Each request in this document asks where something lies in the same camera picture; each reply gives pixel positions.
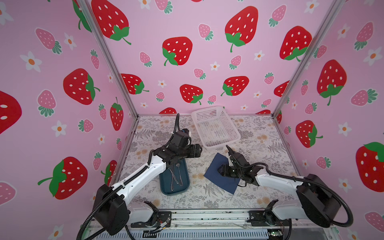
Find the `silver metal fork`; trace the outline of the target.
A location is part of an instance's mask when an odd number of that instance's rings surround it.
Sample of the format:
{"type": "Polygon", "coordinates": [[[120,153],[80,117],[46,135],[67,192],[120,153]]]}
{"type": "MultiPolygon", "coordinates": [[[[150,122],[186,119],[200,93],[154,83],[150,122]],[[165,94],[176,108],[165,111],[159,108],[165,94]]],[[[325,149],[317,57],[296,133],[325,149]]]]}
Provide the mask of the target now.
{"type": "Polygon", "coordinates": [[[175,176],[173,170],[172,169],[169,169],[169,170],[170,170],[170,173],[171,173],[171,186],[170,186],[170,189],[171,189],[171,191],[173,191],[175,184],[178,184],[179,182],[177,181],[176,176],[175,176]]]}

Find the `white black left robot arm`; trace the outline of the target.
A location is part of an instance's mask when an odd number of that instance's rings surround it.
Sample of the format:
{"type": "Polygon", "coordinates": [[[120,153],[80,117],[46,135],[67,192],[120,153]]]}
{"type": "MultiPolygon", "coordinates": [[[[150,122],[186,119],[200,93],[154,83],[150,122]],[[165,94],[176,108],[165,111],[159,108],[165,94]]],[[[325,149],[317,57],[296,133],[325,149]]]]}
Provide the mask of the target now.
{"type": "Polygon", "coordinates": [[[83,234],[92,219],[96,219],[102,229],[87,239],[92,240],[103,232],[111,236],[120,232],[128,223],[131,211],[128,205],[133,197],[157,177],[174,165],[177,161],[187,158],[199,158],[202,153],[199,144],[177,147],[169,144],[150,152],[149,161],[129,177],[115,183],[112,187],[102,185],[97,192],[95,206],[92,212],[81,225],[77,240],[83,238],[83,234]]]}

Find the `dark blue paper napkin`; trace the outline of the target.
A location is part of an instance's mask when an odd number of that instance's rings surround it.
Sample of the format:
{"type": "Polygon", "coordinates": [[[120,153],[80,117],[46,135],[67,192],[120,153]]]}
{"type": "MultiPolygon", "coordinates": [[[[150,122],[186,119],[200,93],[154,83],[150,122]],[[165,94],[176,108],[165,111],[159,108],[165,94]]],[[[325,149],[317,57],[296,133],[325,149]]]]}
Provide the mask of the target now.
{"type": "Polygon", "coordinates": [[[211,181],[214,185],[220,189],[234,195],[240,179],[224,177],[219,173],[219,168],[222,165],[228,164],[228,158],[217,153],[213,158],[210,166],[208,167],[204,177],[211,181]]]}

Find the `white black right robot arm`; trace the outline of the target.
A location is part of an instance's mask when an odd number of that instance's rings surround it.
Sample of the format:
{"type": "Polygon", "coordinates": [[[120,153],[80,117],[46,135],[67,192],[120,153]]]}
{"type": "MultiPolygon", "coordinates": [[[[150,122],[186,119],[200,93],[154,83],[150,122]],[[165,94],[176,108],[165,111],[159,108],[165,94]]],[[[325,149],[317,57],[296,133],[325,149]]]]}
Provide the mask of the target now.
{"type": "Polygon", "coordinates": [[[231,148],[228,151],[228,163],[218,168],[221,176],[297,197],[292,201],[271,201],[262,213],[262,220],[267,225],[275,226],[278,222],[293,219],[310,220],[323,228],[332,225],[348,228],[353,224],[353,213],[346,201],[318,176],[295,177],[274,173],[265,163],[250,164],[242,154],[231,148]]]}

